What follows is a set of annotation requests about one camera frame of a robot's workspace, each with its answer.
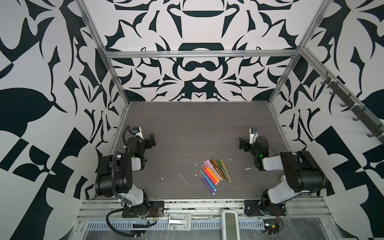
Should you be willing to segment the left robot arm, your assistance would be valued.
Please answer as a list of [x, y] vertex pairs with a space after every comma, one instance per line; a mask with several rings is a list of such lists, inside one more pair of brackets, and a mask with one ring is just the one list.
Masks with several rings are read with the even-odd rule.
[[96, 195], [114, 197], [131, 208], [148, 208], [148, 195], [133, 183], [133, 173], [144, 170], [145, 151], [156, 146], [154, 134], [146, 139], [141, 127], [126, 126], [122, 140], [125, 151], [103, 156], [99, 162], [95, 182]]

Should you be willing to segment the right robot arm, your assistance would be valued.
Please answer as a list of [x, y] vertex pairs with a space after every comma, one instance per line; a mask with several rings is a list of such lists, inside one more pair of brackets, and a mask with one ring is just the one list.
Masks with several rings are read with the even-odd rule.
[[239, 148], [250, 152], [259, 171], [283, 171], [283, 179], [273, 188], [265, 190], [259, 201], [246, 200], [247, 216], [285, 215], [286, 202], [301, 194], [312, 194], [325, 189], [328, 179], [308, 151], [280, 152], [270, 157], [267, 139], [239, 138]]

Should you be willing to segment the green pen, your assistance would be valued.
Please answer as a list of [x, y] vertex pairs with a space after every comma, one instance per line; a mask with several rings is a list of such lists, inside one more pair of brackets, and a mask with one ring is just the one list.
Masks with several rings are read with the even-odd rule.
[[229, 178], [228, 178], [228, 176], [227, 176], [227, 174], [226, 174], [226, 171], [225, 171], [225, 169], [224, 169], [224, 167], [223, 167], [221, 161], [218, 161], [218, 166], [219, 166], [220, 171], [222, 172], [222, 174], [223, 174], [225, 180], [226, 180], [227, 182], [230, 182], [230, 180], [229, 180]]

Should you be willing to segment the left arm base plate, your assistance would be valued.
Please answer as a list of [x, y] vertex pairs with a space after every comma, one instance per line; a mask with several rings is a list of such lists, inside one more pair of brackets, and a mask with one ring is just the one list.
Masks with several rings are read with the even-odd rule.
[[133, 207], [125, 207], [122, 213], [123, 218], [157, 218], [163, 215], [165, 208], [164, 201], [149, 201]]

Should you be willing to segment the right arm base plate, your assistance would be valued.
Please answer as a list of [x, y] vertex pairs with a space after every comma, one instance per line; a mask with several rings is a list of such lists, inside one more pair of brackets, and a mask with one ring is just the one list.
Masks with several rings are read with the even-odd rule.
[[248, 217], [261, 216], [286, 216], [286, 204], [272, 204], [268, 201], [262, 203], [261, 200], [245, 200], [244, 214]]

